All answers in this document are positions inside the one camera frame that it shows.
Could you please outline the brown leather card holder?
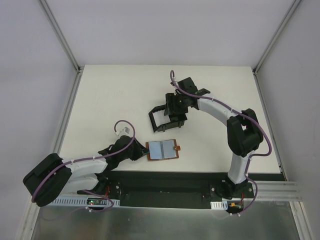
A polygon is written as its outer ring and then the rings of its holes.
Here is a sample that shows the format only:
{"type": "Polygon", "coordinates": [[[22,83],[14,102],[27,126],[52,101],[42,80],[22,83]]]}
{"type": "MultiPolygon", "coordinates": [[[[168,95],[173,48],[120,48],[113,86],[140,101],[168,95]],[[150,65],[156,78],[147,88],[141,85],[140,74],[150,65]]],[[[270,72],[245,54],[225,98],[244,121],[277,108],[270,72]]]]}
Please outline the brown leather card holder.
{"type": "Polygon", "coordinates": [[[147,159],[150,162],[178,159],[181,150],[176,139],[149,141],[145,146],[149,150],[147,159]]]}

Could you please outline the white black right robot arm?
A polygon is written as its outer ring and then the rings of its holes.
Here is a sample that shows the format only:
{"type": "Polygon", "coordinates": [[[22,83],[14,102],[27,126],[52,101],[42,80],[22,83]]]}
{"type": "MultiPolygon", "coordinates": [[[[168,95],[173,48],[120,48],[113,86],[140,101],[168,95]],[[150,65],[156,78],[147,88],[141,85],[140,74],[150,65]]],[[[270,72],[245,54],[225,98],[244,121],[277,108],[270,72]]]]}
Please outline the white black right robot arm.
{"type": "Polygon", "coordinates": [[[213,97],[205,88],[198,89],[188,77],[176,81],[174,71],[170,72],[174,93],[165,95],[165,116],[184,115],[188,108],[205,112],[226,126],[227,143],[232,151],[230,169],[224,183],[215,188],[215,193],[224,199],[232,199],[242,193],[248,180],[249,157],[255,153],[264,140],[256,113],[248,108],[238,111],[213,97]]]}

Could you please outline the black plastic card box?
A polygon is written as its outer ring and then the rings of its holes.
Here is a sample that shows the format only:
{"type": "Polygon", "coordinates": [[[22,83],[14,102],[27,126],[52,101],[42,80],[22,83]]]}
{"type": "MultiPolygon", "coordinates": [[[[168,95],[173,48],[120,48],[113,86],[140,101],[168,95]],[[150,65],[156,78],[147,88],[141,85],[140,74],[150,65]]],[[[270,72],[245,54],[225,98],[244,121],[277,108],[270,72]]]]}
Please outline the black plastic card box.
{"type": "Polygon", "coordinates": [[[187,116],[183,114],[165,115],[166,105],[155,106],[149,113],[149,119],[154,133],[165,132],[166,130],[181,128],[187,116]]]}

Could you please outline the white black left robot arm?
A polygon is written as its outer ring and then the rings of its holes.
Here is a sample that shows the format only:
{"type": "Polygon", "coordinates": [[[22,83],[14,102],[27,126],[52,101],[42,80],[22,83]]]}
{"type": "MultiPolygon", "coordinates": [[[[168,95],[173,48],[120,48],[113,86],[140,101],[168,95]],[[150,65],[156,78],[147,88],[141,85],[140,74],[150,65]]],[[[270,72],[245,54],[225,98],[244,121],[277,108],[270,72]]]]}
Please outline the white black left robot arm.
{"type": "Polygon", "coordinates": [[[124,160],[136,161],[149,153],[136,138],[123,135],[114,144],[98,151],[98,156],[84,160],[63,159],[49,154],[22,180],[32,203],[44,207],[59,195],[77,193],[107,196],[107,174],[124,160]]]}

